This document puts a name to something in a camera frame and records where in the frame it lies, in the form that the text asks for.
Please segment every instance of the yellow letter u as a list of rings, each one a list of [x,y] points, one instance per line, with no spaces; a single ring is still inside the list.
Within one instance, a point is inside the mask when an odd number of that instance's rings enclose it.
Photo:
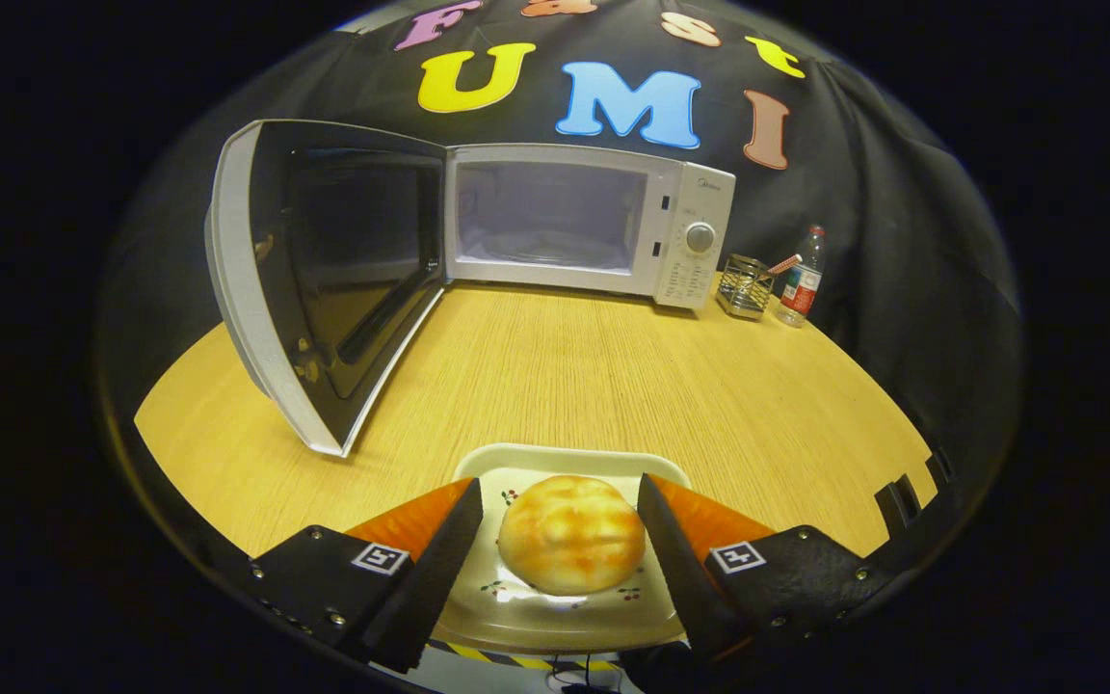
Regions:
[[[491,82],[475,91],[460,91],[456,77],[462,74],[462,66],[474,57],[472,51],[444,53],[423,62],[422,84],[418,87],[418,105],[435,113],[472,111],[509,95],[521,76],[521,61],[525,53],[536,48],[533,43],[503,43],[485,52],[494,56]]]

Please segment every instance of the microwave knob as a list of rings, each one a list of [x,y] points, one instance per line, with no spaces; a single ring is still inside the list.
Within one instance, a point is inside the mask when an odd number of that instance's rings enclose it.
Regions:
[[[713,247],[714,237],[717,237],[717,233],[714,232],[712,225],[706,223],[690,223],[683,233],[683,240],[687,243],[688,251],[693,251],[693,253],[708,251]]]

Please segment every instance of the white plate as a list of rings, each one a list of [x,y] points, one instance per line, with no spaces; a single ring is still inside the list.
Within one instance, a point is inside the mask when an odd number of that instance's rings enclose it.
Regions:
[[[496,547],[507,505],[555,474],[599,479],[633,506],[639,475],[653,473],[690,486],[666,457],[495,443],[456,466],[453,480],[476,477],[482,491],[482,524],[433,636],[460,645],[513,654],[623,651],[677,638],[683,624],[670,603],[654,546],[645,535],[645,557],[633,576],[615,589],[577,596],[538,593],[503,565]]]

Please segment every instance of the utensil holder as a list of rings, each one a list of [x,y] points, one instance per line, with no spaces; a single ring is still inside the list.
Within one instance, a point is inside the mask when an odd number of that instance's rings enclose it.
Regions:
[[[774,291],[774,275],[768,265],[757,259],[731,253],[718,282],[718,303],[728,315],[761,320]]]

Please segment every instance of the microwave door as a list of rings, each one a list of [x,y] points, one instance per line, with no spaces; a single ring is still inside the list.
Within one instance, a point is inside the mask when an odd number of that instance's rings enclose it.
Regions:
[[[239,359],[309,447],[347,456],[444,285],[446,150],[370,128],[255,121],[204,223]]]

